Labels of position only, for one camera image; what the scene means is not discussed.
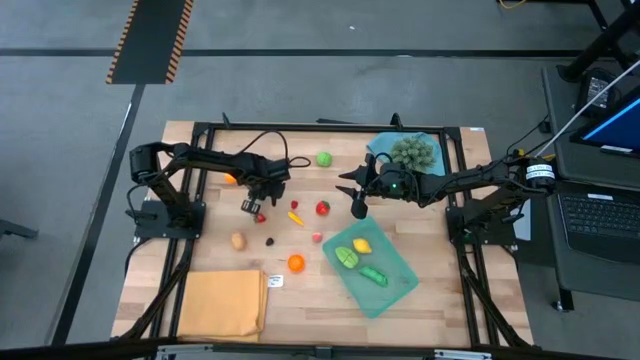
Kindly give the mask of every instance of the brown potato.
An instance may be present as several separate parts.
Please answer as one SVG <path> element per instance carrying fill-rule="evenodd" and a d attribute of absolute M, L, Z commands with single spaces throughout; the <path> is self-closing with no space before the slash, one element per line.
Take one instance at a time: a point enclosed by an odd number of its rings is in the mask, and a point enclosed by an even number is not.
<path fill-rule="evenodd" d="M 236 251 L 242 251 L 247 247 L 247 240 L 241 233 L 235 232 L 231 234 L 231 245 Z"/>

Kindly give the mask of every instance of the plastic tray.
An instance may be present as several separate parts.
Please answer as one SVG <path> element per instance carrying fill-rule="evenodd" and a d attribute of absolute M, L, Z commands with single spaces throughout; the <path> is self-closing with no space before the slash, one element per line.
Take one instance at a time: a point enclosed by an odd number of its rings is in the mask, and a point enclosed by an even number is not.
<path fill-rule="evenodd" d="M 353 247 L 353 239 L 356 238 L 366 239 L 372 253 L 358 253 Z M 359 262 L 355 268 L 348 269 L 338 260 L 335 249 L 340 246 L 349 248 L 358 255 Z M 322 250 L 368 318 L 378 317 L 419 283 L 416 274 L 371 217 L 360 220 L 329 239 Z M 381 287 L 360 275 L 358 270 L 363 266 L 374 267 L 383 273 L 388 279 L 388 286 Z"/>

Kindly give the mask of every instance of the monitor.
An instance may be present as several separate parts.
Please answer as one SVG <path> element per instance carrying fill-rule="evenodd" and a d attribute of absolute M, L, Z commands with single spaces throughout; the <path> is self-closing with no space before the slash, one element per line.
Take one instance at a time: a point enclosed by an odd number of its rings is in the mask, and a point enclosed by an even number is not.
<path fill-rule="evenodd" d="M 620 100 L 600 121 L 579 130 L 573 141 L 620 153 L 640 153 L 640 86 Z"/>

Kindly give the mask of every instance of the gray carpet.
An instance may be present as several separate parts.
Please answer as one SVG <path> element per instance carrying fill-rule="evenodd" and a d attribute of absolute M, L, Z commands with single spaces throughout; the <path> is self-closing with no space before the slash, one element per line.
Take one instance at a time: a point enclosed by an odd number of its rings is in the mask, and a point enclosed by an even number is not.
<path fill-rule="evenodd" d="M 0 47 L 112 47 L 129 7 L 122 0 L 5 0 Z M 608 9 L 607 15 L 618 10 Z M 504 11 L 493 0 L 200 0 L 187 47 L 577 49 L 597 34 L 588 8 L 577 5 L 526 4 Z M 47 341 L 132 92 L 131 86 L 104 85 L 109 61 L 0 58 L 0 217 L 41 230 L 37 240 L 5 237 L 0 243 L 0 348 Z M 406 124 L 485 127 L 497 157 L 546 114 L 540 80 L 545 64 L 183 58 L 174 84 L 146 87 L 129 147 L 159 139 L 166 120 L 219 120 L 222 111 L 232 121 L 324 117 L 380 124 L 399 112 Z M 534 133 L 524 145 L 541 139 Z M 132 240 L 133 226 L 124 215 L 128 176 L 125 161 L 72 342 L 109 336 Z M 134 203 L 141 199 L 142 192 L 136 193 Z M 639 345 L 631 339 L 640 335 L 634 321 L 638 304 L 578 294 L 577 311 L 560 315 L 548 306 L 556 297 L 553 273 L 523 266 L 521 276 L 538 345 L 636 356 Z"/>

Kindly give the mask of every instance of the yellow black striped tape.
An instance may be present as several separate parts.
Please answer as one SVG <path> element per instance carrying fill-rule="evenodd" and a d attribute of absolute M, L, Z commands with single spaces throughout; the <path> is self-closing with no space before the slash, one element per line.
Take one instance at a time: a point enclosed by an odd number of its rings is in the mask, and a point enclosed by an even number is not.
<path fill-rule="evenodd" d="M 138 0 L 134 0 L 133 5 L 131 5 L 131 10 L 129 11 L 129 16 L 127 17 L 127 21 L 125 22 L 122 36 L 120 37 L 120 41 L 118 42 L 118 46 L 116 47 L 116 52 L 115 54 L 113 54 L 113 59 L 111 60 L 111 66 L 109 67 L 109 72 L 107 73 L 107 84 L 113 83 L 113 71 L 116 69 L 118 57 L 120 56 L 120 51 L 122 51 L 122 45 L 124 45 L 124 40 L 127 38 L 129 27 L 131 26 L 131 22 L 133 21 L 133 14 L 135 14 L 137 8 Z"/>
<path fill-rule="evenodd" d="M 171 50 L 169 67 L 164 80 L 165 84 L 171 84 L 176 78 L 178 64 L 180 63 L 180 55 L 182 54 L 182 47 L 184 46 L 184 39 L 187 36 L 189 19 L 191 19 L 191 11 L 193 11 L 193 0 L 185 0 L 184 7 L 182 8 L 182 15 L 180 16 L 176 40 L 173 42 L 173 49 Z"/>

